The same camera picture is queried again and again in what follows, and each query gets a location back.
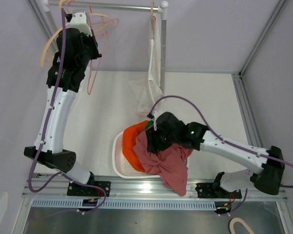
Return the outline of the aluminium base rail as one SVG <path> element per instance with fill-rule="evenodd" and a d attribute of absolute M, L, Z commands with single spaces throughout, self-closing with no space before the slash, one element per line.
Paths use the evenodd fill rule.
<path fill-rule="evenodd" d="M 34 189 L 41 187 L 48 179 L 49 174 L 39 175 L 32 179 Z M 211 180 L 188 179 L 187 193 L 178 196 L 172 189 L 167 188 L 160 178 L 125 179 L 116 176 L 96 176 L 96 181 L 110 181 L 110 199 L 140 199 L 140 200 L 198 200 L 197 183 L 208 183 Z M 26 182 L 22 192 L 23 197 L 68 197 L 68 180 L 63 176 L 53 179 L 41 192 L 32 193 Z M 267 195 L 256 189 L 248 189 L 246 201 L 288 201 L 285 189 L 281 189 L 278 195 Z"/>

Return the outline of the beige hanger of white shirt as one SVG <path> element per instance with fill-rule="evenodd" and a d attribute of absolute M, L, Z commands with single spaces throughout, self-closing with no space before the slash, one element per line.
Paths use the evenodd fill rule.
<path fill-rule="evenodd" d="M 154 1 L 151 2 L 151 6 L 150 6 L 150 23 L 151 23 L 151 39 L 154 40 L 155 39 L 155 33 L 154 33 L 154 28 L 155 28 L 155 20 L 156 17 L 154 16 Z"/>

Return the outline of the beige wooden hanger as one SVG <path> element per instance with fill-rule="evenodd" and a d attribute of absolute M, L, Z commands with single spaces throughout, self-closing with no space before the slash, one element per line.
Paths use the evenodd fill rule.
<path fill-rule="evenodd" d="M 92 7 L 90 5 L 87 6 L 87 13 L 88 13 L 88 16 L 90 17 L 89 21 L 90 21 L 91 29 L 93 29 L 94 25 L 100 25 L 100 27 L 95 28 L 93 33 L 95 36 L 98 36 L 97 39 L 101 39 L 101 38 L 105 37 L 105 43 L 103 46 L 103 52 L 104 52 L 106 44 L 107 44 L 108 33 L 110 31 L 112 31 L 115 27 L 118 26 L 119 20 L 117 18 L 111 18 L 110 16 L 102 14 L 102 13 L 92 12 Z M 101 20 L 92 22 L 91 17 L 101 17 Z M 62 27 L 57 29 L 55 31 L 55 33 L 49 38 L 49 40 L 45 44 L 45 46 L 42 50 L 42 53 L 41 53 L 41 57 L 40 57 L 40 67 L 41 68 L 44 67 L 44 64 L 46 62 L 50 62 L 54 58 L 55 54 L 52 54 L 50 52 L 49 47 L 50 47 L 51 43 L 58 37 L 59 32 L 62 29 L 63 29 Z"/>

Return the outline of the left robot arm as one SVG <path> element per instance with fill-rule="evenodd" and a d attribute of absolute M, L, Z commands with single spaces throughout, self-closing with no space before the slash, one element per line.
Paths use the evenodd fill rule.
<path fill-rule="evenodd" d="M 83 195 L 94 191 L 101 196 L 106 192 L 95 185 L 94 174 L 76 161 L 76 153 L 64 149 L 63 137 L 72 104 L 86 68 L 93 59 L 101 58 L 98 44 L 90 27 L 69 27 L 62 29 L 56 39 L 58 51 L 47 76 L 47 102 L 43 122 L 33 146 L 25 147 L 24 155 L 33 160 L 29 172 L 28 186 L 34 189 L 32 177 L 37 164 L 54 169 L 58 175 L 77 184 Z"/>

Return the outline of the green t shirt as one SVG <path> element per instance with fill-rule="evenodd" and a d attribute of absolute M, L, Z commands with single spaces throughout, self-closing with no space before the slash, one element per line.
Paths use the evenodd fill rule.
<path fill-rule="evenodd" d="M 146 126 L 145 126 L 145 129 L 148 129 L 150 126 L 152 126 L 154 124 L 154 121 L 153 120 L 150 120 Z"/>

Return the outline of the pink t shirt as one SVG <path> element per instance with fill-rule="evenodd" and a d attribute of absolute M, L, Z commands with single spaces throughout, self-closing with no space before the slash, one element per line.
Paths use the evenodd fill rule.
<path fill-rule="evenodd" d="M 172 144 L 163 151 L 148 152 L 145 132 L 140 133 L 135 138 L 132 149 L 145 173 L 158 175 L 164 184 L 173 189 L 177 195 L 186 195 L 188 167 L 185 161 L 192 154 L 192 149 Z"/>

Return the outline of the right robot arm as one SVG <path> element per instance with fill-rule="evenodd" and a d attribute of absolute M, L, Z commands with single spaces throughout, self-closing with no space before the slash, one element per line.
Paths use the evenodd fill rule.
<path fill-rule="evenodd" d="M 254 147 L 239 142 L 229 142 L 214 134 L 206 125 L 191 122 L 184 124 L 165 112 L 156 119 L 156 126 L 146 130 L 147 151 L 157 153 L 177 144 L 186 149 L 216 154 L 245 167 L 234 173 L 217 174 L 212 191 L 217 197 L 224 197 L 239 189 L 256 188 L 268 194 L 277 195 L 285 165 L 280 148 Z"/>

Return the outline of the white perforated plastic basket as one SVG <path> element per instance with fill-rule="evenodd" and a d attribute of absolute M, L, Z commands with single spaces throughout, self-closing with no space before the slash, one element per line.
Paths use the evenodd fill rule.
<path fill-rule="evenodd" d="M 160 178 L 159 175 L 151 175 L 135 170 L 123 154 L 123 132 L 117 134 L 113 142 L 112 163 L 115 173 L 125 179 L 151 179 Z"/>

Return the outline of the orange t shirt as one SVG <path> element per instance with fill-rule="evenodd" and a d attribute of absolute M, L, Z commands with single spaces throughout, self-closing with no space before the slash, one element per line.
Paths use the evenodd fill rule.
<path fill-rule="evenodd" d="M 136 137 L 145 130 L 147 124 L 148 121 L 145 120 L 126 128 L 123 132 L 123 155 L 129 164 L 138 172 L 145 172 L 145 170 L 138 160 L 133 147 L 136 145 Z"/>

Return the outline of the white and silver clothes rack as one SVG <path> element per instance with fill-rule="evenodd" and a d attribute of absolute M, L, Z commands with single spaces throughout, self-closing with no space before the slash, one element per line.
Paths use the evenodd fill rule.
<path fill-rule="evenodd" d="M 52 29 L 57 33 L 57 27 L 53 20 L 53 16 L 50 12 L 50 6 L 62 7 L 63 0 L 42 0 L 42 8 L 47 15 L 47 18 L 52 25 Z M 160 58 L 160 88 L 162 91 L 165 90 L 165 78 L 166 78 L 166 44 L 167 44 L 167 13 L 168 13 L 168 2 L 162 1 L 160 6 L 138 6 L 138 5 L 127 5 L 127 4 L 112 4 L 112 3 L 98 3 L 89 1 L 74 1 L 76 6 L 91 6 L 98 9 L 108 10 L 125 10 L 125 11 L 138 11 L 138 12 L 153 12 L 161 15 L 161 58 Z"/>

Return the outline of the white t shirt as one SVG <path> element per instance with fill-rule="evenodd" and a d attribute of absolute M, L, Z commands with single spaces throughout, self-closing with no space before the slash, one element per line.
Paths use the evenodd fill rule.
<path fill-rule="evenodd" d="M 146 117 L 155 102 L 164 96 L 160 88 L 161 40 L 157 18 L 154 33 L 155 39 L 152 40 L 150 23 L 147 74 L 143 78 L 128 82 L 137 102 L 135 114 L 142 117 Z"/>

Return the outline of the pink hanger of green shirt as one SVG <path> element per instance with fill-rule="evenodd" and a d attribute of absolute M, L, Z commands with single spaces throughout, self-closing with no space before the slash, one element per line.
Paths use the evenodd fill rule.
<path fill-rule="evenodd" d="M 94 12 L 92 6 L 89 4 L 87 5 L 86 10 L 75 10 L 70 12 L 68 8 L 74 0 L 61 0 L 59 7 L 62 7 L 64 2 L 66 2 L 66 13 L 72 14 L 71 20 L 67 20 L 68 28 L 76 28 L 86 36 L 94 37 L 98 33 L 99 38 L 104 37 L 119 23 L 117 18 L 112 18 L 103 13 Z"/>

